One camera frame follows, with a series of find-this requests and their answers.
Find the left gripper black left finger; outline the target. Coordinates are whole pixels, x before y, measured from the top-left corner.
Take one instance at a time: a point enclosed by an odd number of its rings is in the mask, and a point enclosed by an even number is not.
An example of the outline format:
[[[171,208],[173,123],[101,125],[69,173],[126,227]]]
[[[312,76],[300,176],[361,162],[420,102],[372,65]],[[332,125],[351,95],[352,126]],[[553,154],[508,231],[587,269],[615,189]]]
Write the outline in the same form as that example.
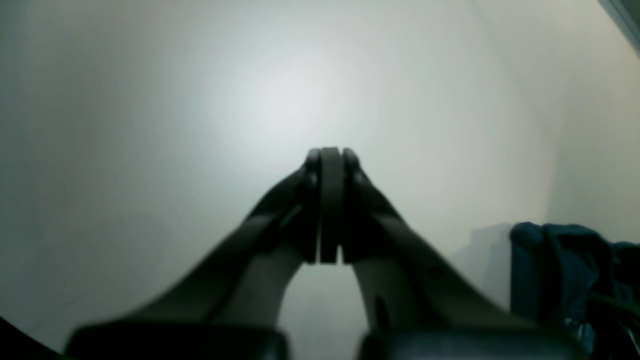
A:
[[[290,281],[317,260],[322,171],[309,151],[246,219],[169,290],[119,319],[71,336],[73,360],[289,360],[277,329]]]

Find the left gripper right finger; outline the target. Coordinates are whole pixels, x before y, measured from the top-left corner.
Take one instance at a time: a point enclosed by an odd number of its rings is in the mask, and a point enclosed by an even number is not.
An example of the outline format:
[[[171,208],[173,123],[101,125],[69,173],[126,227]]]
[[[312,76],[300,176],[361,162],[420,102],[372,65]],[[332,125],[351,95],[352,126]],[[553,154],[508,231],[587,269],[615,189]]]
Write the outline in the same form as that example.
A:
[[[473,288],[410,228],[353,150],[339,151],[337,166],[337,245],[355,273],[369,328],[359,360],[588,358],[568,335],[514,316]]]

